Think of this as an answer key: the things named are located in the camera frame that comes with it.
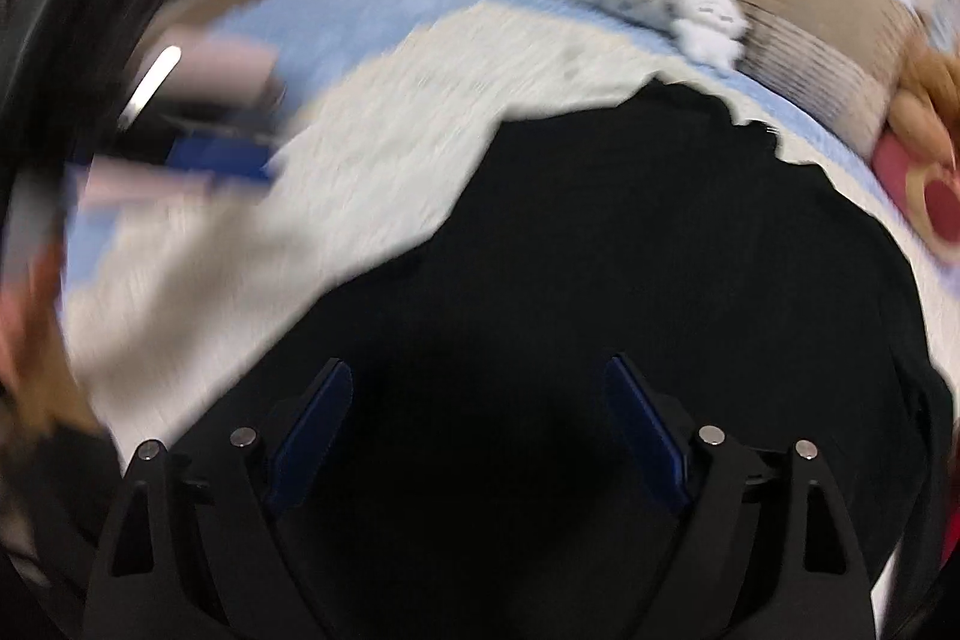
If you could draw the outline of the pink bear plush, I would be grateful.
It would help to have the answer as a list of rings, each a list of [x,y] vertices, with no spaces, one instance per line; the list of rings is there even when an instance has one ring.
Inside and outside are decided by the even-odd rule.
[[[942,164],[920,163],[893,133],[880,136],[872,170],[901,216],[929,252],[958,265],[958,174]]]

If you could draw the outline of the light blue bed sheet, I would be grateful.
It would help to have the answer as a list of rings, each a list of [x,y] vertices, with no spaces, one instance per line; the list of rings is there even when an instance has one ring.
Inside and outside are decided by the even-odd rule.
[[[288,103],[281,112],[280,149],[270,161],[274,183],[278,175],[278,154],[291,140],[298,113],[322,91],[342,81],[366,60],[391,52],[418,26],[429,25],[480,2],[485,0],[260,0],[227,14],[215,25],[213,34],[242,37],[275,47],[278,52],[278,71],[290,91]],[[638,46],[685,60],[662,35],[624,25],[610,16],[576,7],[573,3],[563,0],[493,2],[599,26],[630,37]],[[773,156],[788,163],[822,167],[836,191],[884,224],[910,262],[932,336],[935,341],[944,341],[958,325],[957,275],[936,262],[928,250],[924,250],[905,220],[896,213],[893,203],[882,193],[866,164],[837,142],[827,130],[819,127],[807,113],[755,81],[740,74],[721,76],[708,68],[692,67],[718,80],[743,86],[760,104],[760,117],[747,122],[755,120],[766,125]],[[737,122],[731,107],[714,94],[682,81],[669,81],[657,76],[646,83],[649,81],[679,83],[703,92],[711,106],[726,110],[736,124],[747,124]],[[640,91],[644,85],[636,88],[628,97]],[[592,104],[581,109],[615,106],[628,97],[616,103]],[[244,190],[262,195],[270,187],[256,190],[233,185],[221,191]],[[160,200],[153,205],[105,209],[76,220],[68,241],[65,301],[71,289],[89,283],[96,276],[104,253],[114,241],[117,221],[125,211],[171,202],[176,198],[179,197]],[[579,271],[574,268],[566,250],[551,252],[545,248],[542,224],[537,221],[508,220],[501,211],[491,211],[486,218],[459,220],[454,216],[454,203],[448,216],[431,234],[423,241],[404,248],[409,250],[415,245],[425,245],[430,250],[430,280],[439,294],[460,299],[482,296],[506,299],[514,298],[529,287],[535,276],[544,276],[552,283],[576,283],[579,280]],[[402,252],[395,253],[389,259]],[[361,269],[340,282],[389,259]]]

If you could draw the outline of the small white plush toy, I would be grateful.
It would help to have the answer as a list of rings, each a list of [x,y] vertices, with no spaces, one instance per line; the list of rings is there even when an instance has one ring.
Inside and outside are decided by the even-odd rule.
[[[667,0],[669,32],[692,64],[732,73],[743,57],[748,21],[736,0]]]

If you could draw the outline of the beige patchwork pillow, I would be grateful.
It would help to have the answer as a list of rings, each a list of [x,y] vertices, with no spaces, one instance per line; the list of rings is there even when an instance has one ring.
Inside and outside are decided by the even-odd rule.
[[[900,0],[736,0],[739,70],[869,159],[921,21]]]

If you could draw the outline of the brown bear plush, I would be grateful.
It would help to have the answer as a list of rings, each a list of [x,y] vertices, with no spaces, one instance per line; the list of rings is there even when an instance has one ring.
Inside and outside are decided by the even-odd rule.
[[[889,107],[890,130],[921,163],[958,167],[958,53],[923,34],[907,45]]]

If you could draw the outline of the pink folded garment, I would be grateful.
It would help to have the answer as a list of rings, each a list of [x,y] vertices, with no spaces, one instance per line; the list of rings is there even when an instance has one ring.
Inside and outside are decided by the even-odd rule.
[[[168,29],[140,57],[119,110],[104,117],[76,174],[83,211],[197,197],[220,187],[262,190],[270,182],[215,181],[164,165],[182,136],[280,144],[286,85],[278,52],[262,42],[206,29]]]

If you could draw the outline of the black coat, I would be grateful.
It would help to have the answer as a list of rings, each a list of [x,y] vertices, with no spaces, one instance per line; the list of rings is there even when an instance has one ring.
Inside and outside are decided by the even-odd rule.
[[[949,385],[913,268],[768,125],[651,81],[506,120],[436,232],[322,294],[179,440],[197,468],[331,359],[355,391],[293,560],[340,638],[623,638],[680,520],[602,404],[625,354],[754,447],[827,460],[907,619],[939,564]]]

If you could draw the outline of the cream eyelet blanket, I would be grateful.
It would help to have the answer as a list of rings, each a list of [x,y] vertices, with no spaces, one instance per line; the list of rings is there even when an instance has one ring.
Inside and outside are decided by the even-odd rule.
[[[71,365],[130,453],[171,442],[320,292],[423,241],[508,115],[616,103],[651,78],[760,104],[675,55],[556,14],[475,3],[418,26],[322,91],[262,195],[125,211],[93,280],[68,292]]]

